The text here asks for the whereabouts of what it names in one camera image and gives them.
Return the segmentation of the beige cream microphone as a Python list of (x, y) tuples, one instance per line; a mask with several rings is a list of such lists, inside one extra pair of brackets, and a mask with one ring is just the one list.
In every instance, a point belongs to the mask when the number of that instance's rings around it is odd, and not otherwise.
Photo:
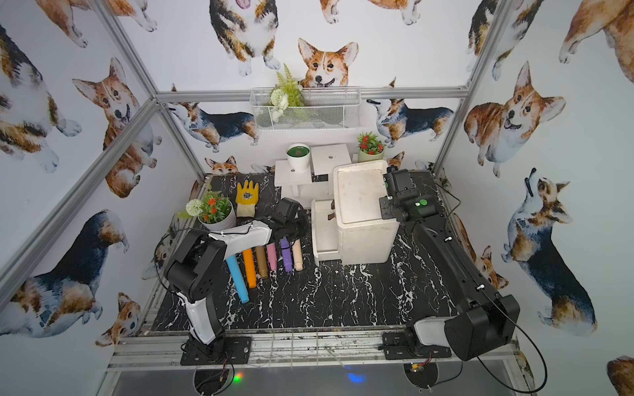
[(294, 268), (297, 272), (304, 269), (303, 254), (301, 249), (301, 242), (297, 239), (292, 245), (292, 257), (294, 262)]

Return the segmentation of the purple microphone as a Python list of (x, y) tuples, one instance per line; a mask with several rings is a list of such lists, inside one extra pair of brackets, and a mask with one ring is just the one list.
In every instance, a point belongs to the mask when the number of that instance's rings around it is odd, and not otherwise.
[(293, 272), (294, 261), (292, 257), (292, 246), (287, 238), (283, 238), (280, 241), (280, 247), (282, 249), (282, 260), (286, 272)]

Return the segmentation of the pink microphone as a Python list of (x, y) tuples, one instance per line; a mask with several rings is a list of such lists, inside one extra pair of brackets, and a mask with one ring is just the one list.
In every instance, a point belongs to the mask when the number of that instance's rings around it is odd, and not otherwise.
[(266, 246), (267, 262), (272, 272), (277, 270), (277, 249), (276, 244), (271, 243)]

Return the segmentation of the white bottom drawer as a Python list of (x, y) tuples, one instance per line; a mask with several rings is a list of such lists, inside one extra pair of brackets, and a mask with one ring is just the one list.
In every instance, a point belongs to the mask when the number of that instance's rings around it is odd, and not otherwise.
[(317, 264), (340, 260), (335, 201), (313, 200), (310, 208), (313, 255)]

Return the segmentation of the gold brown microphone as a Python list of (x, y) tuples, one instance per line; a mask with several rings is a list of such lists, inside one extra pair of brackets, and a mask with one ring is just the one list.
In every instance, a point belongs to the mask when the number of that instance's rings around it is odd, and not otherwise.
[(262, 280), (266, 280), (267, 278), (269, 278), (269, 273), (268, 273), (267, 255), (266, 255), (265, 247), (258, 246), (255, 248), (255, 252), (256, 252), (258, 272), (259, 272), (260, 278)]

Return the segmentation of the orange microphone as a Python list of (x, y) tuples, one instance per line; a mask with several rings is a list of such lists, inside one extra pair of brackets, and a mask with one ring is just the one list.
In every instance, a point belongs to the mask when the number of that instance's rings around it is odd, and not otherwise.
[(255, 262), (254, 262), (254, 252), (253, 249), (248, 248), (243, 252), (244, 258), (244, 268), (247, 277), (247, 282), (249, 289), (254, 289), (257, 287), (257, 276), (255, 270)]

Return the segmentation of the white drawer cabinet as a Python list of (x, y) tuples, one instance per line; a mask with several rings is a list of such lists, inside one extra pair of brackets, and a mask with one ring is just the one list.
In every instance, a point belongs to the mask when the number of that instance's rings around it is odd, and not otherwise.
[(380, 264), (388, 260), (400, 224), (383, 219), (380, 199), (387, 196), (385, 160), (335, 168), (335, 219), (343, 265)]

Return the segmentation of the blue microphone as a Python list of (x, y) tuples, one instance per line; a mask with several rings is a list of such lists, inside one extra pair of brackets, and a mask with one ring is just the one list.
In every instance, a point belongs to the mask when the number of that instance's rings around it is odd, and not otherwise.
[(244, 277), (242, 276), (242, 272), (240, 270), (236, 255), (231, 255), (226, 259), (227, 266), (229, 267), (229, 272), (234, 281), (235, 289), (238, 293), (238, 297), (243, 304), (249, 303), (249, 292), (244, 283)]

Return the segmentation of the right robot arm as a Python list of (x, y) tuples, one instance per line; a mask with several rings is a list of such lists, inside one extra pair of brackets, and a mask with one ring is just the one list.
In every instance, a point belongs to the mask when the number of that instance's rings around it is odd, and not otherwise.
[(426, 248), (457, 305), (455, 316), (417, 321), (418, 343), (448, 347), (462, 361), (509, 344), (520, 314), (518, 301), (500, 295), (477, 270), (475, 260), (448, 227), (439, 200), (421, 195), (409, 171), (389, 166), (383, 178), (386, 196), (379, 199), (381, 217), (400, 222)]

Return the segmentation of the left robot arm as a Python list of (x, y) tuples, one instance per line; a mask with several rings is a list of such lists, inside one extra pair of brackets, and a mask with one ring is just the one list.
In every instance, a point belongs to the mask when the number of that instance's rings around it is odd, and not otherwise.
[(212, 298), (214, 278), (223, 265), (229, 267), (239, 298), (247, 302), (244, 278), (236, 255), (249, 248), (291, 243), (309, 230), (303, 206), (283, 198), (271, 216), (260, 217), (247, 224), (222, 231), (188, 229), (173, 257), (163, 266), (163, 275), (170, 290), (184, 304), (190, 322), (190, 334), (200, 347), (211, 347), (223, 333)]

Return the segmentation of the white stepped display stand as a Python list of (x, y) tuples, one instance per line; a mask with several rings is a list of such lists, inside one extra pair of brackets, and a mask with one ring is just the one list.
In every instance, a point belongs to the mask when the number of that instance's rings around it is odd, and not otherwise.
[(275, 164), (274, 186), (281, 198), (289, 198), (310, 209), (312, 201), (334, 199), (335, 168), (352, 163), (347, 145), (309, 147), (302, 158), (288, 157)]

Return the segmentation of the yellow work glove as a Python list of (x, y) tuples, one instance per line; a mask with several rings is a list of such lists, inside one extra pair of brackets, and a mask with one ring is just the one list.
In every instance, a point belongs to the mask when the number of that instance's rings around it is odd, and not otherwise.
[(253, 181), (245, 181), (237, 184), (236, 191), (236, 216), (239, 218), (254, 218), (256, 206), (259, 202), (259, 184)]

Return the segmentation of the white cup green top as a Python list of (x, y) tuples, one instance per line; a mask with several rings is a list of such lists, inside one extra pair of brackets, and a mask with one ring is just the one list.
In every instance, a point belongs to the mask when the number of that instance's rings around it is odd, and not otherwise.
[(287, 161), (295, 172), (303, 172), (310, 167), (310, 147), (304, 144), (291, 145), (287, 151)]

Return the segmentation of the green fern white flowers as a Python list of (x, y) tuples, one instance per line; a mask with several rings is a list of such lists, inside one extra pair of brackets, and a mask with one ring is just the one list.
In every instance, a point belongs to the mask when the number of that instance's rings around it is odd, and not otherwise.
[(304, 107), (303, 87), (294, 79), (290, 69), (284, 64), (283, 72), (277, 71), (277, 85), (269, 95), (270, 117), (276, 123), (291, 107)]

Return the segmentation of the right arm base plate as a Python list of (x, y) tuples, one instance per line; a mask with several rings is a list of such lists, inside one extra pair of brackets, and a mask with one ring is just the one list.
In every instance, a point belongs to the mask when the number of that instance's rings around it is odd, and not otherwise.
[(383, 333), (381, 336), (381, 344), (379, 351), (384, 353), (388, 361), (406, 360), (406, 359), (436, 359), (450, 358), (452, 352), (448, 347), (443, 346), (426, 346), (418, 341), (418, 338), (405, 329), (400, 332)]

